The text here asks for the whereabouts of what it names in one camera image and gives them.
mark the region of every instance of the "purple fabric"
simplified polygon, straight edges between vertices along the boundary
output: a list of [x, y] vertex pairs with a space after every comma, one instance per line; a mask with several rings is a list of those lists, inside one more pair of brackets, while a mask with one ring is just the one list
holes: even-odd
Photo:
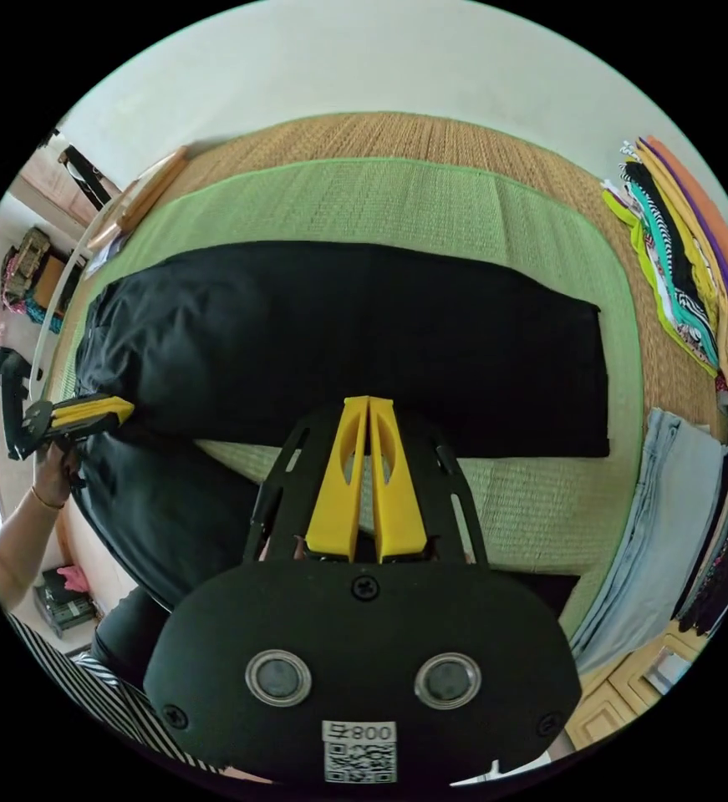
[[700, 213], [699, 208], [695, 205], [695, 202], [692, 200], [690, 193], [687, 191], [686, 187], [681, 183], [679, 177], [673, 172], [673, 169], [667, 163], [667, 160], [653, 147], [650, 143], [646, 140], [641, 140], [645, 147], [650, 150], [650, 152], [656, 156], [656, 158], [664, 165], [665, 169], [673, 176], [675, 183], [678, 184], [679, 188], [681, 189], [682, 194], [687, 200], [687, 203], [690, 204], [690, 208], [695, 213], [695, 219], [698, 221], [701, 229], [706, 234], [706, 239], [709, 240], [709, 244], [712, 246], [712, 251], [715, 254], [715, 259], [717, 260], [717, 265], [720, 268], [720, 274], [723, 276], [723, 283], [725, 284], [725, 291], [728, 295], [728, 262], [723, 258], [723, 252], [720, 250], [720, 246], [717, 244], [717, 240], [715, 239], [715, 235], [712, 234], [709, 225], [706, 223], [704, 216]]

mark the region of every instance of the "white wall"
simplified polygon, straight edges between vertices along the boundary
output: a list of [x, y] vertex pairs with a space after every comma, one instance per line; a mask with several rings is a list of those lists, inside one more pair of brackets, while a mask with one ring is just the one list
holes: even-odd
[[464, 0], [263, 0], [187, 28], [94, 87], [60, 129], [126, 185], [194, 140], [314, 114], [406, 111], [482, 124], [617, 178], [623, 140], [665, 142], [728, 220], [667, 115], [545, 28]]

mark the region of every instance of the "black pants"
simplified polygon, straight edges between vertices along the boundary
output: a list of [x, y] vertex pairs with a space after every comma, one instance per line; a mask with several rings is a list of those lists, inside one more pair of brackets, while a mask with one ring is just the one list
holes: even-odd
[[96, 627], [91, 657], [142, 691], [146, 667], [168, 617], [143, 588], [136, 587]]

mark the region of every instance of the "human hand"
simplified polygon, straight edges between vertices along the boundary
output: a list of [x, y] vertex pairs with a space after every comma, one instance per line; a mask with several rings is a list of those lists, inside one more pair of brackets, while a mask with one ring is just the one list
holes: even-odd
[[75, 449], [67, 454], [55, 443], [35, 452], [35, 494], [51, 507], [62, 507], [71, 494], [71, 477], [77, 473], [79, 460]]

